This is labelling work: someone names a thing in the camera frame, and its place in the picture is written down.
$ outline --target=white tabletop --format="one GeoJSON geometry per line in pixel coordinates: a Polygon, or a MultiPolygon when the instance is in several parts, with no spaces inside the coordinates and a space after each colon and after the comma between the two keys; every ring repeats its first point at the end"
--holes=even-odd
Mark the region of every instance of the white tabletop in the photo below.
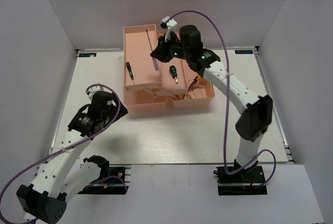
{"type": "MultiPolygon", "coordinates": [[[[224,61],[224,53],[215,50],[224,61]]],[[[266,91],[253,54],[236,55],[228,51],[230,70],[250,89],[265,95],[266,91]]],[[[55,149],[67,131],[67,125],[84,104],[89,103],[85,89],[90,84],[102,83],[114,89],[123,99],[123,52],[98,52],[96,57],[78,58],[61,117],[55,149]]],[[[100,155],[111,164],[150,163],[221,163],[222,137],[225,116],[225,96],[215,90],[215,98],[204,109],[173,109],[168,112],[128,114],[96,137],[83,151],[81,160],[100,155]]],[[[239,118],[230,104],[227,160],[232,163],[238,152],[239,136],[235,123],[239,118]]],[[[273,118],[260,149],[272,150],[278,162],[286,162],[283,138],[273,118]]],[[[260,162],[271,162],[263,153],[260,162]]]]}
{"type": "MultiPolygon", "coordinates": [[[[263,165],[266,178],[272,167],[263,165]]],[[[126,195],[77,195],[59,224],[323,222],[303,165],[278,165],[267,195],[218,196],[214,170],[207,164],[133,165],[126,195]]]]}

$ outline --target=sticker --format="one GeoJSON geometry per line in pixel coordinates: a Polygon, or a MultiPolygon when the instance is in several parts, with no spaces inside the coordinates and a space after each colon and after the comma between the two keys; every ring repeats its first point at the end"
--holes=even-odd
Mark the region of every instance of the sticker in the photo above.
{"type": "Polygon", "coordinates": [[[89,54],[79,54],[79,58],[81,57],[95,57],[96,53],[89,53],[89,54]]]}
{"type": "Polygon", "coordinates": [[[252,50],[235,50],[235,54],[253,54],[252,50]]]}

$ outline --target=black mounting plate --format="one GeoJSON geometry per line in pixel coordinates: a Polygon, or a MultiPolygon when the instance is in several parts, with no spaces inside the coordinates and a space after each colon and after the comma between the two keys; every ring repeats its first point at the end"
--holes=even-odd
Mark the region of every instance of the black mounting plate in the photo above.
{"type": "MultiPolygon", "coordinates": [[[[217,190],[219,195],[264,195],[267,194],[266,186],[256,187],[265,181],[262,166],[255,167],[246,178],[237,173],[227,175],[224,167],[217,167],[214,174],[217,176],[217,190]]],[[[228,170],[234,170],[233,166],[228,166],[228,170]]]]}

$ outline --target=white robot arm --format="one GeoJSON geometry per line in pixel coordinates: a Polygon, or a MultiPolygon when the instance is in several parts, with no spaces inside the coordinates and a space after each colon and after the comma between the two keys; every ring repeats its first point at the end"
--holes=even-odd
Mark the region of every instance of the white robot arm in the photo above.
{"type": "Polygon", "coordinates": [[[150,55],[161,62],[169,62],[174,57],[185,59],[193,71],[211,82],[224,95],[227,95],[229,77],[229,98],[241,115],[236,123],[240,145],[234,168],[242,167],[245,174],[246,170],[253,169],[257,164],[256,159],[249,162],[256,157],[263,134],[272,122],[273,101],[268,95],[259,96],[236,76],[228,74],[219,56],[203,47],[200,32],[194,25],[181,27],[181,38],[178,39],[174,33],[176,23],[171,19],[169,24],[168,19],[165,17],[162,20],[161,27],[166,33],[158,39],[158,46],[150,55]]]}
{"type": "Polygon", "coordinates": [[[93,155],[84,159],[83,166],[68,176],[92,140],[70,150],[65,148],[92,137],[111,123],[113,118],[116,121],[128,113],[113,93],[104,92],[99,86],[90,88],[87,94],[92,102],[80,108],[68,125],[62,146],[59,147],[65,152],[51,159],[29,186],[21,185],[16,193],[25,212],[48,224],[57,223],[67,203],[85,186],[100,178],[105,169],[109,169],[109,162],[105,158],[93,155]]]}

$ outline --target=white enclosure wall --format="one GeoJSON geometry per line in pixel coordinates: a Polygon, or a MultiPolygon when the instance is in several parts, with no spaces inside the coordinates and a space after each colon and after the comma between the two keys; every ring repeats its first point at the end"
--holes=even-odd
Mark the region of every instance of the white enclosure wall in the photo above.
{"type": "MultiPolygon", "coordinates": [[[[122,48],[123,27],[159,24],[185,9],[205,12],[223,32],[227,46],[260,45],[284,0],[49,0],[76,49],[122,48]]],[[[195,24],[207,47],[221,47],[201,16],[177,17],[195,24]]]]}
{"type": "Polygon", "coordinates": [[[294,159],[333,223],[333,0],[286,0],[260,56],[294,159]]]}
{"type": "MultiPolygon", "coordinates": [[[[75,50],[48,0],[0,0],[0,188],[47,154],[75,50]]],[[[22,222],[16,197],[20,177],[6,192],[2,213],[22,222]]]]}

